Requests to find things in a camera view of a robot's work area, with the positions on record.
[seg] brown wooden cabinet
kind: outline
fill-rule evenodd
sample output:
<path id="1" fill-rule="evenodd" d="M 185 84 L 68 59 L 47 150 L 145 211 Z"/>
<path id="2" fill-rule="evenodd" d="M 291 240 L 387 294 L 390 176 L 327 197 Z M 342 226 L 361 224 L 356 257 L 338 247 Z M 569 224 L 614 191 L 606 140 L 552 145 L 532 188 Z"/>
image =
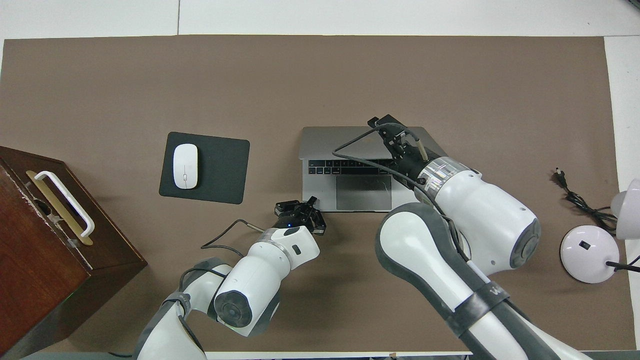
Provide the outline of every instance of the brown wooden cabinet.
<path id="1" fill-rule="evenodd" d="M 87 237 L 81 211 L 95 224 Z M 64 162 L 0 147 L 0 356 L 66 338 L 147 262 Z"/>

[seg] computer mouse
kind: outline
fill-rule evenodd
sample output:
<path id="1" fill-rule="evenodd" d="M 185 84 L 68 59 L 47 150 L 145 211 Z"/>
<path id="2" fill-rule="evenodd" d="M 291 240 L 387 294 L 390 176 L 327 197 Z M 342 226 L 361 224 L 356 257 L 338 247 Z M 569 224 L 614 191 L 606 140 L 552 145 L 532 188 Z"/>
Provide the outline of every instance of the computer mouse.
<path id="1" fill-rule="evenodd" d="M 198 148 L 183 143 L 173 151 L 173 182 L 181 189 L 193 189 L 198 184 Z"/>

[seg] laptop trackpad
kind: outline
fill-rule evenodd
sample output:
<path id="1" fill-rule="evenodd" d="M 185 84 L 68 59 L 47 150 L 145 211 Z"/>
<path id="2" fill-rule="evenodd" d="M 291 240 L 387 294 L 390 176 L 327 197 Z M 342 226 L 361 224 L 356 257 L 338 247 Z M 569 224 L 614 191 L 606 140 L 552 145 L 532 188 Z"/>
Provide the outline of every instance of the laptop trackpad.
<path id="1" fill-rule="evenodd" d="M 391 177 L 383 176 L 337 176 L 336 208 L 352 211 L 391 210 Z"/>

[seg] black strap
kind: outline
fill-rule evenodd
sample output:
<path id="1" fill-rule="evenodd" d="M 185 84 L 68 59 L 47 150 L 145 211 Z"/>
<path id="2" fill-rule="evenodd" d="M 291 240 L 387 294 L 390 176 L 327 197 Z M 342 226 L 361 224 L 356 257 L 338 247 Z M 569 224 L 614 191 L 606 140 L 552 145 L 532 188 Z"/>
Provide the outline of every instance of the black strap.
<path id="1" fill-rule="evenodd" d="M 509 293 L 504 291 L 500 285 L 491 281 L 484 284 L 458 305 L 445 321 L 451 331 L 457 337 L 460 337 L 491 309 L 509 297 Z"/>
<path id="2" fill-rule="evenodd" d="M 179 302 L 180 305 L 182 305 L 185 317 L 187 317 L 187 315 L 191 312 L 191 296 L 189 296 L 189 294 L 185 294 L 181 291 L 176 291 L 174 293 L 171 293 L 171 295 L 167 296 L 162 303 L 164 304 L 165 302 L 169 302 L 169 301 Z"/>

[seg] power cord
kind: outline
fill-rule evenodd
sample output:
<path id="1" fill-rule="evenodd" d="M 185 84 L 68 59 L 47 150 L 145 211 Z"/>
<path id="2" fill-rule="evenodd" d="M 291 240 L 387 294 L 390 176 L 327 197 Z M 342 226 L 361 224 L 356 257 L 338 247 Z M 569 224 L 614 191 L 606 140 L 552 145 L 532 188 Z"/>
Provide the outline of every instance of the power cord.
<path id="1" fill-rule="evenodd" d="M 578 209 L 585 212 L 587 215 L 591 216 L 591 218 L 596 222 L 598 227 L 605 229 L 609 234 L 616 234 L 616 226 L 618 225 L 618 218 L 615 215 L 610 213 L 604 213 L 602 210 L 611 209 L 610 206 L 605 206 L 604 208 L 593 209 L 587 205 L 587 202 L 575 192 L 569 190 L 566 184 L 566 178 L 564 176 L 564 171 L 560 170 L 560 168 L 556 168 L 556 171 L 553 173 L 552 179 L 558 186 L 563 188 L 566 191 L 565 199 L 572 204 L 576 205 Z"/>
<path id="2" fill-rule="evenodd" d="M 635 260 L 631 261 L 631 262 L 629 263 L 629 265 L 633 265 L 633 264 L 635 264 L 635 263 L 636 263 L 636 261 L 638 261 L 638 260 L 640 260 L 640 256 L 638 256 Z"/>

